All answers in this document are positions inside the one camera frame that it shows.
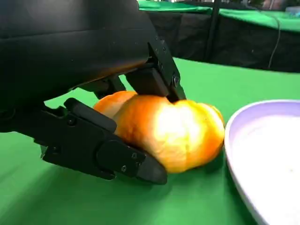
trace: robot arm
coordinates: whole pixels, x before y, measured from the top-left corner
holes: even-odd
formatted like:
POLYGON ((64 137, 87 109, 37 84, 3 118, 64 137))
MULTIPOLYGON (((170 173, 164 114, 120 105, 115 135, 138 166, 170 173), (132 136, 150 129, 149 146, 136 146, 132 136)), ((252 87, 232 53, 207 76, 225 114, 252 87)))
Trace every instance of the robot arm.
POLYGON ((0 2, 0 132, 41 145, 41 158, 106 180, 115 172, 165 184, 164 167, 114 135, 116 123, 74 98, 44 102, 74 88, 98 98, 125 87, 185 99, 180 74, 136 0, 0 2))

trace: black pole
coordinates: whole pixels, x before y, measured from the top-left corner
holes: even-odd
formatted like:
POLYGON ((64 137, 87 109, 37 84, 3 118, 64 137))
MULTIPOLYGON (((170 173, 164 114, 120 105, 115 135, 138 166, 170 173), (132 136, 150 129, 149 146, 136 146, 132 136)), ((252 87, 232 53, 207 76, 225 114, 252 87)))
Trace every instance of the black pole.
POLYGON ((210 60, 212 45, 213 45, 214 36, 217 28, 220 6, 221 6, 221 0, 215 0, 212 8, 211 19, 210 19, 210 31, 208 33, 208 37, 206 41, 204 62, 209 62, 210 60))

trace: orange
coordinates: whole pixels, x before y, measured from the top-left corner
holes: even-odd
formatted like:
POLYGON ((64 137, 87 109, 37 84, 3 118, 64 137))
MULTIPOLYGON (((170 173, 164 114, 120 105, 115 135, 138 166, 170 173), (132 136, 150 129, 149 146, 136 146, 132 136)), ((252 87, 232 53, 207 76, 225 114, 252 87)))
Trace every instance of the orange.
POLYGON ((169 173, 181 173, 212 161, 221 151, 224 123, 214 106, 120 91, 94 109, 117 123, 115 134, 153 155, 169 173))

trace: white plate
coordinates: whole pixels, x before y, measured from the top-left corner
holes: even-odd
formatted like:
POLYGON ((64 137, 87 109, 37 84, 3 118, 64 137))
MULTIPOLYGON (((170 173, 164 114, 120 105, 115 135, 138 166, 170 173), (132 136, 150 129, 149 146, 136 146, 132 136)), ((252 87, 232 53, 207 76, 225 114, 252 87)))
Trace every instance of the white plate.
POLYGON ((300 225, 300 101, 238 110, 225 129, 227 162, 260 225, 300 225))

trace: green surface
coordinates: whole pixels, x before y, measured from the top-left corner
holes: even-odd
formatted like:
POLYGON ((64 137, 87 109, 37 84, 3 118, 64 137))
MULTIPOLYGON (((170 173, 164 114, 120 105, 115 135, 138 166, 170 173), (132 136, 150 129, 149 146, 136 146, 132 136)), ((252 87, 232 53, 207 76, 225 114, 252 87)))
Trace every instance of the green surface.
MULTIPOLYGON (((226 120, 254 101, 300 98, 299 75, 176 63, 187 98, 215 105, 226 120)), ((68 97, 91 106, 97 101, 75 90, 47 104, 58 106, 68 97)), ((255 224, 228 176, 223 153, 203 168, 171 175, 165 186, 148 186, 50 165, 39 159, 39 147, 20 134, 0 134, 0 143, 1 225, 255 224)))
MULTIPOLYGON (((171 2, 155 2, 155 1, 139 1, 140 10, 145 11, 161 11, 161 12, 190 12, 190 13, 206 13, 211 14, 212 8, 210 7, 195 7, 183 3, 171 2)), ((233 9, 220 9, 220 15, 230 17, 236 20, 242 20, 248 23, 254 23, 261 26, 271 27, 278 29, 278 23, 275 18, 280 22, 282 30, 289 30, 300 32, 300 18, 290 15, 285 12, 266 12, 262 13, 254 10, 233 10, 233 9)))

